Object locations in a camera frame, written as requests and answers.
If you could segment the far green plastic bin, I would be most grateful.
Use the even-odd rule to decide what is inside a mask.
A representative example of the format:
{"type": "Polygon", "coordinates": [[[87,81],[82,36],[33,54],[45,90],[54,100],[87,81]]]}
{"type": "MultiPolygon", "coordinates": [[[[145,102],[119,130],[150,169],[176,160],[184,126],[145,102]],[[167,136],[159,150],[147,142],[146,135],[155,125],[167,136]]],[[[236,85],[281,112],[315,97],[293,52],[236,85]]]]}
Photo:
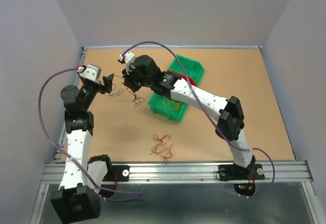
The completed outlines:
{"type": "MultiPolygon", "coordinates": [[[[183,65],[188,76],[190,76],[198,85],[205,71],[202,64],[198,61],[192,60],[182,55],[177,55],[177,57],[183,65]]],[[[172,61],[168,69],[184,74],[180,64],[176,59],[172,61]]]]}

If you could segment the near green plastic bin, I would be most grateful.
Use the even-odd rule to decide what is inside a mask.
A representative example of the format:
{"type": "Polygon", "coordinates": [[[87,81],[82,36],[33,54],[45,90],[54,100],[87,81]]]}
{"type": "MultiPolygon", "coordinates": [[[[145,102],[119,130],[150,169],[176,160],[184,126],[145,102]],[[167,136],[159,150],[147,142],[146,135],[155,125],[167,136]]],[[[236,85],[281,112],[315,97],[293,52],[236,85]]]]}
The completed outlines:
{"type": "Polygon", "coordinates": [[[153,94],[147,103],[154,114],[162,115],[171,121],[181,122],[187,104],[171,98],[153,94]]]}

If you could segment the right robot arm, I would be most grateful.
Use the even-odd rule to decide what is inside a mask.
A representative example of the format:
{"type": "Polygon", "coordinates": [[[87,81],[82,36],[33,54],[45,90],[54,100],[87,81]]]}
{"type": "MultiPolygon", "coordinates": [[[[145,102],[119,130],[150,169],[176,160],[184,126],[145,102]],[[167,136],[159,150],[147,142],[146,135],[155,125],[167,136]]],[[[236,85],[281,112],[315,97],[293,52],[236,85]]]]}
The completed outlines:
{"type": "Polygon", "coordinates": [[[217,127],[216,134],[229,142],[236,176],[246,178],[253,172],[254,158],[245,138],[244,114],[237,97],[227,99],[213,95],[174,72],[161,71],[148,55],[136,57],[132,52],[127,52],[121,54],[118,61],[125,65],[122,71],[124,85],[133,92],[147,87],[155,94],[186,103],[207,113],[217,127]]]}

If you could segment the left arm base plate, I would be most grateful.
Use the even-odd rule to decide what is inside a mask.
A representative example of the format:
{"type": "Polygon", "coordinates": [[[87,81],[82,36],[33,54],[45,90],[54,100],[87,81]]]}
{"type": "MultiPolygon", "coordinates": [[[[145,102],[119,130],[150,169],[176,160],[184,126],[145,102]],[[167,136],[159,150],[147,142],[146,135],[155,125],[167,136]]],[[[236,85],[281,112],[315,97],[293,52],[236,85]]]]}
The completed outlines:
{"type": "Polygon", "coordinates": [[[113,165],[112,169],[104,176],[103,182],[128,182],[130,167],[126,164],[113,165]]]}

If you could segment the red plastic bin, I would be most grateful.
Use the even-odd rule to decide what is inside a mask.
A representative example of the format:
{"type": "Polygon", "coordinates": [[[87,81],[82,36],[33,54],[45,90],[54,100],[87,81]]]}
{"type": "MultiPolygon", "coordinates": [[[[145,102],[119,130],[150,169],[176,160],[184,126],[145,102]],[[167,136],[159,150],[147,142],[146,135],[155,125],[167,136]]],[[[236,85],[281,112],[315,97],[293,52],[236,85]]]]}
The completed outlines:
{"type": "MultiPolygon", "coordinates": [[[[177,76],[180,76],[181,78],[186,80],[186,75],[185,74],[181,74],[181,73],[178,73],[178,72],[170,70],[170,69],[168,69],[167,71],[171,72],[173,74],[176,74],[177,76]]],[[[188,76],[188,79],[189,79],[192,86],[197,86],[197,83],[190,76],[188,76]]]]}

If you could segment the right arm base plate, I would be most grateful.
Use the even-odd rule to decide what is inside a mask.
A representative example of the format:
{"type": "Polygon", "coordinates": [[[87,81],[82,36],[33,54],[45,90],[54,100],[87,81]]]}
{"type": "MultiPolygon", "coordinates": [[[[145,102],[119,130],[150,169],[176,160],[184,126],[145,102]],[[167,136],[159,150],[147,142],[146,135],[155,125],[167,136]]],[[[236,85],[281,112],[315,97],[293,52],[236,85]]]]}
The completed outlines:
{"type": "Polygon", "coordinates": [[[265,175],[261,164],[254,164],[244,169],[234,164],[221,164],[218,166],[216,178],[221,181],[264,180],[265,175]]]}

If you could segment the aluminium mounting rail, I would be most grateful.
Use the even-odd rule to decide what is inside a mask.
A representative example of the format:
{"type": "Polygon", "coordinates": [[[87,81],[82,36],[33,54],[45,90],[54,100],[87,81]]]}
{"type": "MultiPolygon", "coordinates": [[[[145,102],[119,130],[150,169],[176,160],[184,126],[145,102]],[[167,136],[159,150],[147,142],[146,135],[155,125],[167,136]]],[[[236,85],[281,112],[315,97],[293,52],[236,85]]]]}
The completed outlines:
{"type": "MultiPolygon", "coordinates": [[[[262,166],[255,172],[255,182],[269,183],[273,176],[274,182],[312,182],[307,162],[276,161],[259,162],[262,166]]],[[[195,184],[221,183],[222,177],[217,177],[220,162],[175,162],[163,165],[161,163],[128,163],[129,180],[118,178],[119,184],[195,184]]]]}

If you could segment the green plastic bin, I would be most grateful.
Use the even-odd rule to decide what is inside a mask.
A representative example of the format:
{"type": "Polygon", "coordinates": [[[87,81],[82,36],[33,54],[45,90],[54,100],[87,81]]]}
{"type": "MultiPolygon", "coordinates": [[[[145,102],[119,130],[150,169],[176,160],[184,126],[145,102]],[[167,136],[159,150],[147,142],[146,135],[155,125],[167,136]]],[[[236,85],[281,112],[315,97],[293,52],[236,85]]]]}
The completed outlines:
{"type": "Polygon", "coordinates": [[[153,94],[147,103],[154,114],[162,115],[171,121],[181,122],[187,104],[171,98],[153,94]]]}
{"type": "MultiPolygon", "coordinates": [[[[192,60],[182,55],[177,55],[177,57],[183,65],[188,76],[190,76],[198,85],[205,71],[202,64],[198,61],[192,60]]],[[[180,64],[176,59],[172,61],[168,69],[184,74],[180,64]]]]}

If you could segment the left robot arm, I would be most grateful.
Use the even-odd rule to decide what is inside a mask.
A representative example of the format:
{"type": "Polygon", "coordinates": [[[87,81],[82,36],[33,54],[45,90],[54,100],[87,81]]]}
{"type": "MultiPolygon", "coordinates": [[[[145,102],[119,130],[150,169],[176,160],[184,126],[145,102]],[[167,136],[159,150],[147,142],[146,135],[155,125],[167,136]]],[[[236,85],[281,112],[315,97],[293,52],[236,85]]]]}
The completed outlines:
{"type": "Polygon", "coordinates": [[[51,194],[51,203],[62,223],[98,218],[100,184],[113,176],[107,155],[89,158],[94,115],[88,110],[97,93],[111,92],[113,76],[107,77],[104,84],[95,73],[80,78],[81,88],[68,85],[61,90],[68,155],[59,189],[51,194]]]}

